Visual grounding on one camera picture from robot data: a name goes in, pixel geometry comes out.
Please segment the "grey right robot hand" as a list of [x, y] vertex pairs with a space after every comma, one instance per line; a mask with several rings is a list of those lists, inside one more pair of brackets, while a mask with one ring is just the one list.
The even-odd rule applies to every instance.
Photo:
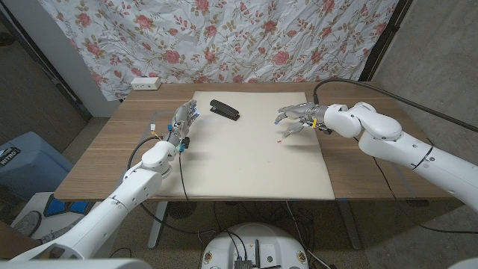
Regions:
[[324, 120], [328, 108], [328, 106], [317, 105], [313, 102], [289, 105], [278, 110], [279, 115], [274, 123], [277, 125], [283, 119], [297, 120], [296, 123], [288, 127], [283, 133], [282, 139], [301, 132], [305, 127], [319, 129], [325, 133], [330, 133], [331, 130], [326, 127]]

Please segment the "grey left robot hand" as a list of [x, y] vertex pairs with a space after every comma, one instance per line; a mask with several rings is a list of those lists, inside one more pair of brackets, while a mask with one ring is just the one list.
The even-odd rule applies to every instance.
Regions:
[[187, 136], [189, 128], [199, 116], [196, 100], [192, 99], [176, 109], [164, 140], [178, 146]]

